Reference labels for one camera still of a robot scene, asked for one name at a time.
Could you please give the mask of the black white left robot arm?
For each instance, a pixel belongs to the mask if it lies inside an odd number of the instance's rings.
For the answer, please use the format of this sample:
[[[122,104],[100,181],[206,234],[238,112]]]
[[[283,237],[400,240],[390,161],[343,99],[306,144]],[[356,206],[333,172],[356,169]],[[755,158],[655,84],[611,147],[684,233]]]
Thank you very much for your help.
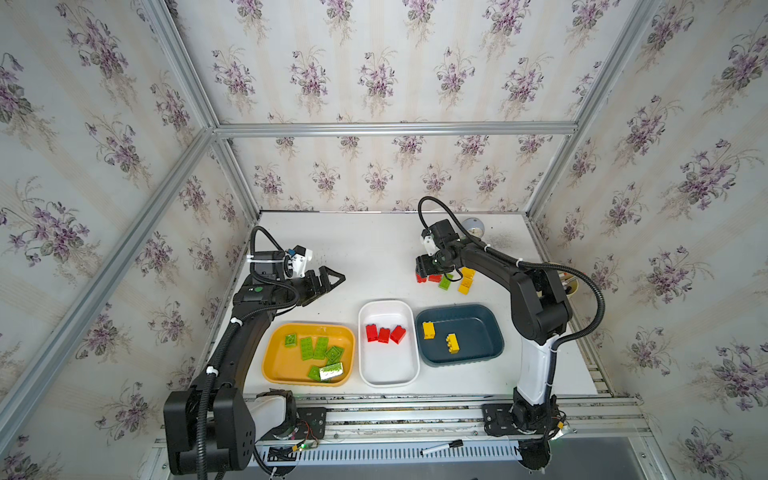
[[[213,353],[189,386],[172,391],[163,406],[168,464],[176,476],[221,479],[230,471],[242,471],[266,433],[298,420],[292,393],[270,391],[263,399],[279,401],[282,411],[257,426],[243,394],[248,371],[277,316],[310,305],[346,277],[326,266],[309,269],[312,253],[301,245],[286,249],[274,242],[271,249],[260,250],[258,236],[272,237],[262,226],[251,230],[249,273],[233,295],[231,314]]]

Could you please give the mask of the long green lego brick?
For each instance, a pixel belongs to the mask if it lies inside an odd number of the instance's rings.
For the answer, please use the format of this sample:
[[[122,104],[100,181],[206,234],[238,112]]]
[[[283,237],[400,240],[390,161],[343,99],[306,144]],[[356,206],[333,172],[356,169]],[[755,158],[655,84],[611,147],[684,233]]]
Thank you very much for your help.
[[[314,343],[312,337],[300,338],[299,348],[302,361],[309,361],[314,358]]]

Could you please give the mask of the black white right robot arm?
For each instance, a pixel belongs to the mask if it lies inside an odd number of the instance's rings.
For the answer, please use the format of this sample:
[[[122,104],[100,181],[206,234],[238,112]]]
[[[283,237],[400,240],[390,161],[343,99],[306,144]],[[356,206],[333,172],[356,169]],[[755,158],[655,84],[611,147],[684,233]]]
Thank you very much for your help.
[[[503,287],[510,296],[511,320],[523,339],[521,375],[510,407],[513,428],[551,440],[565,422],[553,386],[561,346],[591,334],[606,313],[603,291],[578,269],[551,262],[529,262],[507,255],[465,228],[446,203],[424,196],[417,203],[425,253],[416,258],[421,277],[473,270]],[[566,332],[573,309],[560,275],[567,273],[588,287],[596,300],[590,323]]]

